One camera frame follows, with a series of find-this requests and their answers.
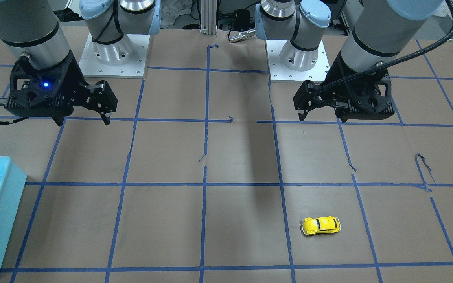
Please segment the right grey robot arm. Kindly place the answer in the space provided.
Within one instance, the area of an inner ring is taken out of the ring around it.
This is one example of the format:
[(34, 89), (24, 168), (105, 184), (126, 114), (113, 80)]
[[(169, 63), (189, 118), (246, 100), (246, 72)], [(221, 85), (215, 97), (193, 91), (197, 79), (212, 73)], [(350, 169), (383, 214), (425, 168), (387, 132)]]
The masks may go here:
[[(128, 63), (144, 61), (131, 38), (159, 33), (159, 0), (81, 0), (79, 7), (90, 54), (102, 71), (120, 67), (126, 73)], [(52, 118), (61, 126), (75, 106), (110, 124), (118, 100), (106, 80), (86, 82), (60, 27), (65, 18), (46, 0), (0, 0), (0, 39), (16, 59), (8, 97), (0, 98), (0, 125)]]

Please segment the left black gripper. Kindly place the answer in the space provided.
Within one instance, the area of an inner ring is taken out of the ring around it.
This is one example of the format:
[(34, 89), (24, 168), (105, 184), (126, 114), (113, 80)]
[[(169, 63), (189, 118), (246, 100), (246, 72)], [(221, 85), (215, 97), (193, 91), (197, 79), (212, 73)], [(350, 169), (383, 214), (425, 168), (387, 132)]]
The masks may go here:
[(385, 120), (393, 115), (391, 79), (388, 70), (380, 70), (321, 91), (325, 86), (304, 81), (293, 97), (300, 121), (310, 111), (335, 105), (335, 115), (342, 121)]

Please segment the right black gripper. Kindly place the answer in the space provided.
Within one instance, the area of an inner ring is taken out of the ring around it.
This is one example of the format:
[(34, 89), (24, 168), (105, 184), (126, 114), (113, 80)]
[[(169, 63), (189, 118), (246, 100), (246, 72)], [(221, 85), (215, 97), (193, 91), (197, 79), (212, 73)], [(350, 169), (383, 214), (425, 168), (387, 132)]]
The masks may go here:
[(110, 125), (118, 100), (106, 80), (88, 85), (72, 51), (56, 66), (38, 70), (31, 55), (22, 52), (10, 74), (9, 98), (5, 109), (22, 118), (52, 118), (58, 126), (74, 106), (93, 110)]

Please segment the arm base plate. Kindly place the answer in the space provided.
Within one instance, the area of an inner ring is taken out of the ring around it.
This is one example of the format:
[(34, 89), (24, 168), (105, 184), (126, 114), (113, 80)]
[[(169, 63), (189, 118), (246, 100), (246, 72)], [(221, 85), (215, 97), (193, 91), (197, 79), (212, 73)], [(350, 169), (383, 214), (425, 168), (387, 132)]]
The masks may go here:
[(266, 40), (267, 60), (271, 82), (301, 83), (311, 80), (320, 84), (329, 71), (322, 41), (316, 50), (296, 49), (288, 40)]
[(150, 43), (149, 35), (129, 34), (117, 43), (102, 45), (88, 35), (78, 64), (85, 77), (143, 79)]

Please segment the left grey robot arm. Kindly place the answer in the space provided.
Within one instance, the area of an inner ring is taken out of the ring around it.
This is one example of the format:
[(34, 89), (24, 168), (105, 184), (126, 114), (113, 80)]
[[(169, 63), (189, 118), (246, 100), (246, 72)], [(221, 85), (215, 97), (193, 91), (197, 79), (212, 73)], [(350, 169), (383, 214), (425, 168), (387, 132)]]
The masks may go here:
[[(453, 36), (453, 1), (446, 1), (452, 25), (447, 34), (414, 53), (398, 56), (440, 0), (365, 0), (363, 11), (323, 82), (305, 80), (293, 97), (300, 121), (332, 107), (343, 122), (384, 120), (395, 114), (388, 68), (441, 46)], [(284, 40), (282, 63), (306, 71), (317, 60), (319, 44), (332, 13), (320, 0), (263, 0), (255, 8), (256, 36)]]

